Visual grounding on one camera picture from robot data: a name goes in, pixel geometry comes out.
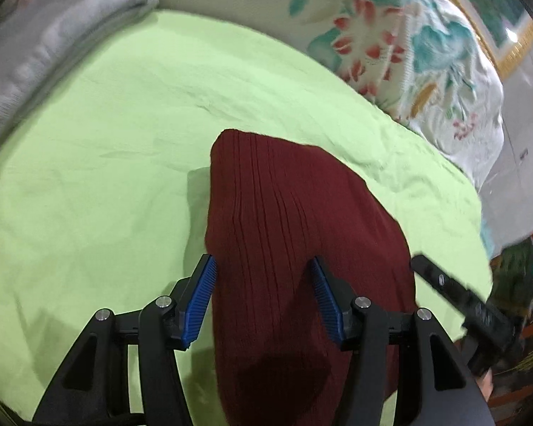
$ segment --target dark red garment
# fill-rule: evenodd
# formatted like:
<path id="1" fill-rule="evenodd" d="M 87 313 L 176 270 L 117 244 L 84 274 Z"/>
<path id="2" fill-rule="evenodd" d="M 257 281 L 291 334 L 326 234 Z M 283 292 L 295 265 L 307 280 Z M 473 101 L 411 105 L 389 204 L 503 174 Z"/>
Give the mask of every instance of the dark red garment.
<path id="1" fill-rule="evenodd" d="M 322 327 L 308 260 L 388 311 L 413 312 L 409 249 L 364 180 L 313 146 L 224 131 L 211 149 L 217 383 L 231 426 L 330 426 L 350 353 Z M 388 352 L 388 387 L 398 362 Z"/>

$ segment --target gold trim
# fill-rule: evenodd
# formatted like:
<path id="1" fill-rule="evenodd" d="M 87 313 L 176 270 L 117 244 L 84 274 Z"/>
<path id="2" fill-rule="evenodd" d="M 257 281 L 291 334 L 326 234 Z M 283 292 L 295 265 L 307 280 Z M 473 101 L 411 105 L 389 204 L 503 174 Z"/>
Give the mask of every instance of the gold trim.
<path id="1" fill-rule="evenodd" d="M 481 31 L 478 28 L 478 25 L 472 18 L 469 16 L 467 11 L 462 7 L 461 3 L 458 0 L 449 0 L 456 6 L 462 14 L 465 15 L 466 19 L 472 26 L 472 29 L 475 32 L 478 43 L 480 44 L 481 50 L 484 52 L 486 57 L 489 59 L 489 62 L 496 68 L 497 74 L 501 80 L 505 80 L 511 73 L 517 68 L 517 66 L 523 60 L 523 57 L 529 52 L 533 47 L 533 21 L 529 19 L 528 27 L 521 33 L 519 40 L 515 45 L 506 53 L 506 55 L 501 60 L 497 60 L 493 52 L 490 50 L 488 44 L 485 42 L 484 37 L 481 34 Z"/>

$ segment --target silver screw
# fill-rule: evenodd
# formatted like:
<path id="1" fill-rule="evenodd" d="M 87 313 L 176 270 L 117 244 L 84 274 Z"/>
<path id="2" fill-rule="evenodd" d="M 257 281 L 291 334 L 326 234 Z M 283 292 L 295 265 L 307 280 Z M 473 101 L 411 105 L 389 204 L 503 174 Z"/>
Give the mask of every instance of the silver screw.
<path id="1" fill-rule="evenodd" d="M 430 320 L 432 318 L 432 312 L 430 312 L 428 309 L 425 309 L 424 307 L 421 307 L 416 312 L 416 315 L 418 315 L 422 320 Z"/>
<path id="2" fill-rule="evenodd" d="M 172 298 L 169 296 L 161 296 L 156 298 L 156 306 L 158 307 L 164 308 L 170 306 L 170 304 L 172 304 Z"/>
<path id="3" fill-rule="evenodd" d="M 361 307 L 363 309 L 366 309 L 369 306 L 371 306 L 371 300 L 368 297 L 365 297 L 365 296 L 358 296 L 355 299 L 355 305 L 357 307 Z"/>
<path id="4" fill-rule="evenodd" d="M 108 309 L 99 309 L 95 312 L 95 318 L 99 321 L 107 320 L 111 316 L 111 311 Z"/>

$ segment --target folded gray fabric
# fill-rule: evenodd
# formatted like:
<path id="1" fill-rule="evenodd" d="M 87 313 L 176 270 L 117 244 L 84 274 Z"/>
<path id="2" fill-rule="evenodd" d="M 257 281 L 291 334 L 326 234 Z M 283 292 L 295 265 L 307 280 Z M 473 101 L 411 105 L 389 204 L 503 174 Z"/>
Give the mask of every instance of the folded gray fabric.
<path id="1" fill-rule="evenodd" d="M 158 0 L 33 0 L 0 26 L 0 144 L 92 48 Z"/>

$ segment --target light green fabric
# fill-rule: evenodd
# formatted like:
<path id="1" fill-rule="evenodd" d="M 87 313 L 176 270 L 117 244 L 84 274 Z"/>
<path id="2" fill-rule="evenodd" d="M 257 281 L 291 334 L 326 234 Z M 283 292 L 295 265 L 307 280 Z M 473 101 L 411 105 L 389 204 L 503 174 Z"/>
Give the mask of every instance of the light green fabric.
<path id="1" fill-rule="evenodd" d="M 191 274 L 204 252 L 209 152 L 228 127 L 326 149 L 365 179 L 411 252 L 489 292 L 478 196 L 430 144 L 281 42 L 159 12 L 89 56 L 0 151 L 0 398 L 10 407 L 31 417 L 97 309 L 139 309 Z M 459 334 L 461 317 L 420 280 L 417 301 Z M 196 423 L 218 425 L 209 317 L 178 361 Z M 138 409 L 136 379 L 131 397 Z"/>

